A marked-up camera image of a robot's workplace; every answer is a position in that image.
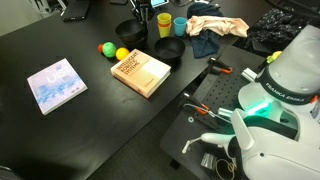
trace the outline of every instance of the beige cloth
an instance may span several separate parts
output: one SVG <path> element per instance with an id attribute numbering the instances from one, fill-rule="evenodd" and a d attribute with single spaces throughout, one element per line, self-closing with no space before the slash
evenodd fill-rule
<path id="1" fill-rule="evenodd" d="M 190 34 L 190 36 L 199 35 L 202 29 L 210 29 L 220 36 L 233 34 L 240 37 L 247 37 L 249 26 L 241 18 L 192 16 L 188 20 L 186 32 Z"/>

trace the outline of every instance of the cloth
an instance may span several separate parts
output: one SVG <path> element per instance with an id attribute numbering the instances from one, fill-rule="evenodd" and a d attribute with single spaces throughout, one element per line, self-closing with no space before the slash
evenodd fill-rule
<path id="1" fill-rule="evenodd" d="M 209 29 L 220 36 L 233 34 L 240 37 L 247 37 L 249 26 L 241 18 L 192 16 L 188 20 L 186 32 L 190 34 L 190 36 L 199 35 L 202 29 Z"/>
<path id="2" fill-rule="evenodd" d="M 187 10 L 187 18 L 192 16 L 218 16 L 223 14 L 214 6 L 194 3 Z M 202 58 L 219 51 L 219 35 L 211 30 L 202 30 L 197 36 L 190 36 L 194 58 Z"/>

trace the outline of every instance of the book cover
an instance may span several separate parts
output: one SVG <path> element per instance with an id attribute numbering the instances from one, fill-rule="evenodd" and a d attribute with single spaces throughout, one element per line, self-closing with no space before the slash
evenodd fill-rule
<path id="1" fill-rule="evenodd" d="M 134 49 L 111 68 L 112 75 L 141 95 L 149 98 L 170 75 L 171 67 Z"/>
<path id="2" fill-rule="evenodd" d="M 27 80 L 44 115 L 88 89 L 67 59 L 56 62 Z"/>

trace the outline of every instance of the blue cup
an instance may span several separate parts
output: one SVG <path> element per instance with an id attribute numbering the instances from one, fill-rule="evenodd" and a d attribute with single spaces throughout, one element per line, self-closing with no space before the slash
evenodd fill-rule
<path id="1" fill-rule="evenodd" d="M 176 36 L 184 36 L 184 32 L 187 27 L 187 19 L 184 17 L 177 17 L 173 21 L 174 23 L 174 34 Z"/>

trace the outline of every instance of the yellow cup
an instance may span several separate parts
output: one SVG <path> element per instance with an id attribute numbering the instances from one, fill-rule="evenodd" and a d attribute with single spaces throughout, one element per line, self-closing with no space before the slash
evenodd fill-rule
<path id="1" fill-rule="evenodd" d="M 157 16 L 159 24 L 169 24 L 171 23 L 171 14 L 169 13 L 161 13 Z"/>
<path id="2" fill-rule="evenodd" d="M 159 28 L 159 33 L 161 38 L 170 36 L 171 23 L 167 27 L 161 27 L 158 25 L 158 28 Z"/>

